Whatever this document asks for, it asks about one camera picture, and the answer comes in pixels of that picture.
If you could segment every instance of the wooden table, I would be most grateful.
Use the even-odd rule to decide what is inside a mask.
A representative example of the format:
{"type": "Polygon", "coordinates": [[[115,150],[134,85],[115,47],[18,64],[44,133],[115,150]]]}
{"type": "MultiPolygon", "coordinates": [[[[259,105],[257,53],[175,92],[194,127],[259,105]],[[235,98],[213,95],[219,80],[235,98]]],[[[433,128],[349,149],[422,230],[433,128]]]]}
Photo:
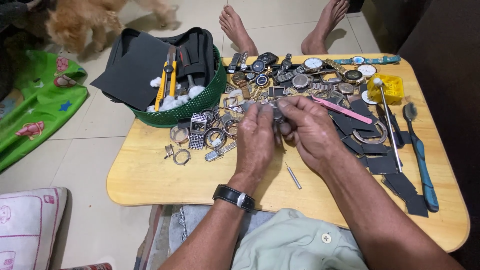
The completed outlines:
{"type": "MultiPolygon", "coordinates": [[[[345,59],[349,55],[318,55],[321,59],[345,59]]],[[[383,54],[364,54],[366,58],[379,58],[383,54]]],[[[293,63],[302,63],[311,56],[295,56],[293,63]]],[[[247,64],[255,60],[250,57],[247,64]]],[[[231,58],[222,59],[228,65],[231,58]]],[[[353,66],[344,65],[347,69],[353,66]]],[[[437,193],[440,210],[430,213],[429,218],[410,216],[444,250],[453,251],[466,240],[470,221],[460,194],[452,168],[435,128],[432,116],[425,103],[411,66],[402,60],[400,64],[376,65],[379,73],[403,78],[406,99],[413,101],[418,109],[418,117],[413,122],[417,136],[425,145],[425,155],[430,177],[437,193]]],[[[407,130],[402,117],[402,106],[390,106],[397,115],[401,130],[407,130]]],[[[219,160],[206,162],[204,156],[210,150],[191,150],[192,159],[185,166],[173,163],[172,157],[163,159],[165,146],[172,143],[174,151],[179,148],[170,141],[169,129],[148,126],[135,119],[120,152],[112,165],[107,178],[107,191],[110,198],[121,205],[149,204],[212,204],[212,194],[218,184],[228,182],[235,171],[236,150],[225,154],[219,160]]],[[[260,183],[254,198],[257,209],[277,211],[281,208],[294,208],[308,217],[328,221],[347,227],[332,195],[325,183],[302,162],[296,149],[285,144],[286,153],[277,151],[260,183]],[[292,168],[302,189],[293,183],[284,161],[292,168]]],[[[417,160],[412,145],[399,150],[404,164],[403,172],[421,194],[421,182],[417,160]]],[[[381,176],[374,175],[380,182],[381,176]]],[[[399,207],[405,203],[395,196],[385,185],[380,184],[399,207]]]]}

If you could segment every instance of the pink tweezers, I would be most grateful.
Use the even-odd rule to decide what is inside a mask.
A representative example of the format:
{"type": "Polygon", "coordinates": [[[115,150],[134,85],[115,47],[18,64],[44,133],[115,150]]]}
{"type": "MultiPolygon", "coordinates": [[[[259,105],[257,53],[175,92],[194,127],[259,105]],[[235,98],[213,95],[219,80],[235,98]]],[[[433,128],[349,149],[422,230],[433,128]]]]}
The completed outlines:
{"type": "Polygon", "coordinates": [[[347,110],[343,107],[340,107],[332,102],[329,102],[329,101],[326,101],[326,100],[323,100],[323,99],[320,99],[320,98],[316,98],[312,95],[312,99],[314,102],[317,102],[317,103],[320,103],[322,106],[326,107],[326,108],[329,108],[330,110],[333,110],[333,111],[336,111],[336,112],[340,112],[340,113],[343,113],[344,115],[347,115],[347,116],[350,116],[351,118],[355,118],[359,121],[362,121],[364,123],[367,123],[367,124],[371,124],[372,123],[372,120],[370,118],[367,118],[363,115],[359,115],[358,113],[356,112],[353,112],[351,110],[347,110]]]}

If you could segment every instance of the yellow plastic holder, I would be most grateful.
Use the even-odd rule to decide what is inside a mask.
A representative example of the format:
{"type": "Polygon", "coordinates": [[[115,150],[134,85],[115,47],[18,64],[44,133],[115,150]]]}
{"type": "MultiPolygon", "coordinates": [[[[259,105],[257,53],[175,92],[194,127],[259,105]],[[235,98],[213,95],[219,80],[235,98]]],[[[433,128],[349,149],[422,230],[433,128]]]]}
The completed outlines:
{"type": "Polygon", "coordinates": [[[373,79],[380,78],[384,86],[385,101],[388,105],[400,105],[402,98],[405,96],[403,92],[403,82],[402,78],[391,75],[384,75],[380,73],[375,73],[370,80],[367,82],[367,95],[371,101],[382,103],[382,93],[380,93],[380,88],[375,86],[373,79]]]}

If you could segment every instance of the brown fluffy dog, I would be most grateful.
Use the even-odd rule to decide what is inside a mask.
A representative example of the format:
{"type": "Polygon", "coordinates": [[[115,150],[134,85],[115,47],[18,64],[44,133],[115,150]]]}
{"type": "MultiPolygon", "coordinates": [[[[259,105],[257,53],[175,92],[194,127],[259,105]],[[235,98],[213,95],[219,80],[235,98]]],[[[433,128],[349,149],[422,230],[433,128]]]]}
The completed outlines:
{"type": "MultiPolygon", "coordinates": [[[[140,7],[152,11],[161,26],[174,23],[173,9],[164,0],[135,0],[140,7]]],[[[95,51],[104,49],[107,42],[105,27],[117,35],[125,28],[119,21],[119,12],[127,0],[58,0],[56,11],[49,11],[47,32],[52,40],[67,50],[84,50],[87,31],[93,30],[95,51]]]]}

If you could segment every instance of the shirt button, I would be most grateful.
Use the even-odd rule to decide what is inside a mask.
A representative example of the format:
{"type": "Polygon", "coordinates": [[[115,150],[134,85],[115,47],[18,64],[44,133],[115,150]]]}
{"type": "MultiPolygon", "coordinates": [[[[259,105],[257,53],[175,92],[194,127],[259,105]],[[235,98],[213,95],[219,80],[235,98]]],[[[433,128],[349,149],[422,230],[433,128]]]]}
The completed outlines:
{"type": "Polygon", "coordinates": [[[328,244],[332,241],[332,237],[328,233],[324,233],[324,234],[322,234],[322,241],[325,244],[328,244]]]}

